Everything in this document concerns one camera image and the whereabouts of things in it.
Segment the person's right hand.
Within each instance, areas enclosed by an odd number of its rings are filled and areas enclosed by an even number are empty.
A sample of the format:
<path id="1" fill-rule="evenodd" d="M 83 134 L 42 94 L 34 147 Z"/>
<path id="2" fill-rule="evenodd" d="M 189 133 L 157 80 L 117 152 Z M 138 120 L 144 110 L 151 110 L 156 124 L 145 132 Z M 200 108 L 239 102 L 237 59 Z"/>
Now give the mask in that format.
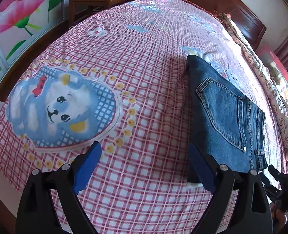
<path id="1" fill-rule="evenodd" d="M 279 233 L 287 222 L 286 214 L 279 208 L 280 200 L 276 200 L 271 205 L 271 215 L 273 219 L 273 233 Z"/>

